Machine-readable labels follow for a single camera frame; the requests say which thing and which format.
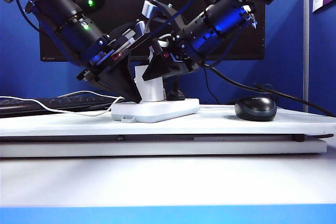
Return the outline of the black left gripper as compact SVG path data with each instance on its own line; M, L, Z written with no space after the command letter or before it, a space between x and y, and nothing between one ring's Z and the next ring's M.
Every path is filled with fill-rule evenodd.
M113 31L102 35L80 56L85 69L78 80L94 82L104 91L139 103L142 98L129 70L130 32Z

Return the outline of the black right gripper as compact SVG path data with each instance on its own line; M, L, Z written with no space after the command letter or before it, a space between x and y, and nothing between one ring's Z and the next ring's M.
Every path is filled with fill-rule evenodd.
M144 81L196 72L200 68L188 54L192 53L188 45L185 42L178 42L171 35L154 38L153 48L154 57L142 75Z

